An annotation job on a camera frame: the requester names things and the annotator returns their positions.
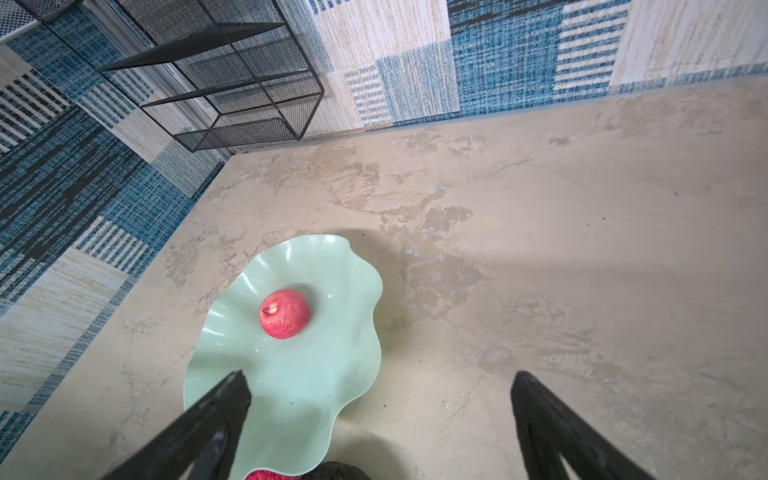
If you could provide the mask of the dark fake avocado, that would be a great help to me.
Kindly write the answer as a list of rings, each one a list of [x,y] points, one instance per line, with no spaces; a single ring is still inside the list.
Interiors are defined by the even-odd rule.
[[[302,475],[301,480],[371,480],[371,477],[354,465],[327,461]]]

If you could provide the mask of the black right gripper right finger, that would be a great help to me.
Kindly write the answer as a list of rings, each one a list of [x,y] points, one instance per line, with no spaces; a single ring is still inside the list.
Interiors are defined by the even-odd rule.
[[[527,371],[510,390],[517,437],[530,479],[649,479],[651,476]]]

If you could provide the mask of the red fake pomegranate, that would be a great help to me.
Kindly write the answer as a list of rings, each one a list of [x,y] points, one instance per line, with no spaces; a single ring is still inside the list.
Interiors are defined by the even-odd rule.
[[[294,337],[309,324],[311,311],[304,296],[297,290],[284,289],[268,295],[259,308],[264,332],[275,339]]]
[[[301,477],[286,476],[268,470],[258,470],[250,473],[246,480],[300,480]]]

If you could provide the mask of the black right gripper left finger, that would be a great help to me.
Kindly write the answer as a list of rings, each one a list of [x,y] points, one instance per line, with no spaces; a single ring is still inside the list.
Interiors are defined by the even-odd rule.
[[[233,371],[107,479],[227,479],[251,403]]]

